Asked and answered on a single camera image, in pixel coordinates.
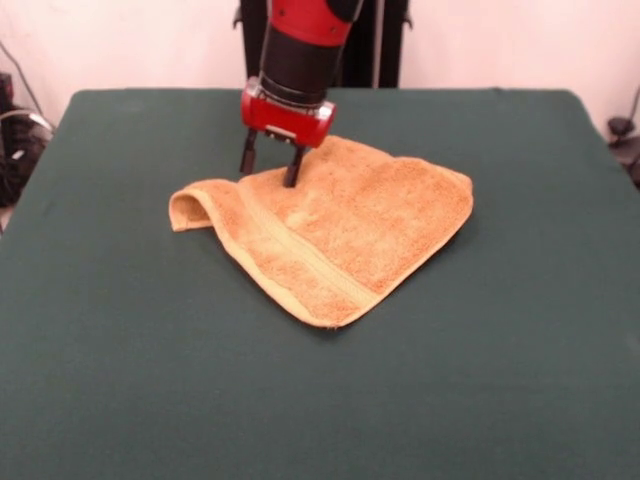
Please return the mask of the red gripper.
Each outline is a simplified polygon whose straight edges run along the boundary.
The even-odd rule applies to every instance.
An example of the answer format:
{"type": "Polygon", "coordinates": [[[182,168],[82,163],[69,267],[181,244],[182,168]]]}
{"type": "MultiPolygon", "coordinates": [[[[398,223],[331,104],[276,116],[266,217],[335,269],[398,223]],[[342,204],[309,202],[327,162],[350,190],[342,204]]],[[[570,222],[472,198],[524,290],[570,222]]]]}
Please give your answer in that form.
{"type": "Polygon", "coordinates": [[[318,106],[294,106],[270,95],[258,77],[250,77],[241,95],[242,120],[248,128],[240,164],[242,174],[254,169],[255,142],[259,133],[296,145],[283,185],[294,188],[305,155],[305,147],[316,148],[326,138],[333,123],[336,105],[324,101],[318,106]]]}

